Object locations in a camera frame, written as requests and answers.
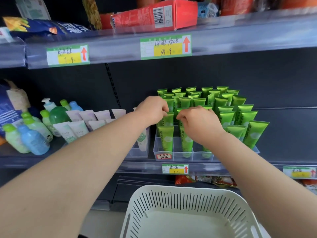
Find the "red arrow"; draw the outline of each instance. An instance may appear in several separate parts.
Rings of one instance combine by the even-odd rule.
[[[85,47],[83,47],[83,49],[81,50],[81,53],[82,53],[82,59],[84,61],[86,61],[86,53],[87,53],[87,51],[86,51]]]
[[[188,40],[187,37],[185,37],[185,40],[183,43],[185,44],[185,52],[188,52],[188,44],[190,43],[190,41]]]

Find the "shopping basket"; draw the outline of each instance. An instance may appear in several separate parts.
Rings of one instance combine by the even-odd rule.
[[[120,238],[262,238],[247,202],[224,189],[146,185],[132,195]]]

